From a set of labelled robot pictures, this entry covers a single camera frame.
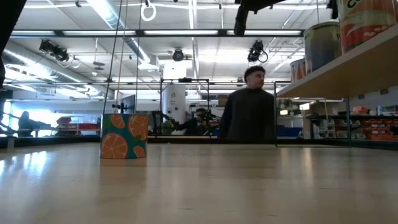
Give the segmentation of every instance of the shelf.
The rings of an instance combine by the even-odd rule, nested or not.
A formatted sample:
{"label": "shelf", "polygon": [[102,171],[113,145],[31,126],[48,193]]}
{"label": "shelf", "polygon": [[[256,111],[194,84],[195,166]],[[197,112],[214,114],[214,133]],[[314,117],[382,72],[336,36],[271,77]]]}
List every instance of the shelf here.
{"label": "shelf", "polygon": [[398,85],[398,24],[303,79],[278,97],[340,99]]}
{"label": "shelf", "polygon": [[[347,119],[346,115],[329,115],[329,119]],[[351,115],[350,119],[398,119],[398,116]],[[326,119],[326,115],[308,115],[307,119]]]}

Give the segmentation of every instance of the seated person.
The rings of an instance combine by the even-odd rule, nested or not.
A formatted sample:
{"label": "seated person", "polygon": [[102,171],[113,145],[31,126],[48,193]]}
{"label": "seated person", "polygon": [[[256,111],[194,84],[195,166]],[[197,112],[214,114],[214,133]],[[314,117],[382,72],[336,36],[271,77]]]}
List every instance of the seated person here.
{"label": "seated person", "polygon": [[197,109],[196,117],[177,125],[176,130],[181,131],[185,129],[185,135],[203,135],[207,130],[206,121],[203,120],[205,113],[206,110],[204,108]]}
{"label": "seated person", "polygon": [[18,137],[32,137],[31,132],[33,131],[34,125],[32,120],[29,119],[29,112],[24,111],[18,121]]}

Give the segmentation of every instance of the red box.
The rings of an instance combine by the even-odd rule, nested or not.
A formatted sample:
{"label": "red box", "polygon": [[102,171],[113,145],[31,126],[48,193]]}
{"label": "red box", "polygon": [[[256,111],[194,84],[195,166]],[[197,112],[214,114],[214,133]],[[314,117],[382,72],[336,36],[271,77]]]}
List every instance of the red box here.
{"label": "red box", "polygon": [[368,109],[364,106],[354,106],[354,114],[366,114]]}

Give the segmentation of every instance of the man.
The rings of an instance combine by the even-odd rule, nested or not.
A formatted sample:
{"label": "man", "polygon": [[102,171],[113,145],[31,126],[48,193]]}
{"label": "man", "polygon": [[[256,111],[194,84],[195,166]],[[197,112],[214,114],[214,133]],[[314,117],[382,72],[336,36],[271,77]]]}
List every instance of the man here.
{"label": "man", "polygon": [[196,117],[177,126],[177,130],[185,130],[185,135],[202,135],[207,130],[206,121],[203,120],[206,110],[199,108],[196,110]]}
{"label": "man", "polygon": [[229,95],[220,121],[220,138],[242,141],[274,138],[274,96],[262,90],[265,74],[262,66],[246,70],[247,88]]}

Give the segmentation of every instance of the dark sweater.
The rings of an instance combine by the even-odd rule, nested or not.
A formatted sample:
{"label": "dark sweater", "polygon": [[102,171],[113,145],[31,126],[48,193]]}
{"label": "dark sweater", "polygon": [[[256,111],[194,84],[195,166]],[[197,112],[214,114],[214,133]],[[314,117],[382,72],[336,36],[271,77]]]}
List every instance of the dark sweater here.
{"label": "dark sweater", "polygon": [[262,89],[230,94],[220,121],[220,137],[242,141],[274,138],[274,96]]}
{"label": "dark sweater", "polygon": [[206,129],[202,125],[198,125],[196,118],[189,119],[187,122],[177,126],[177,130],[184,130],[185,135],[202,135]]}

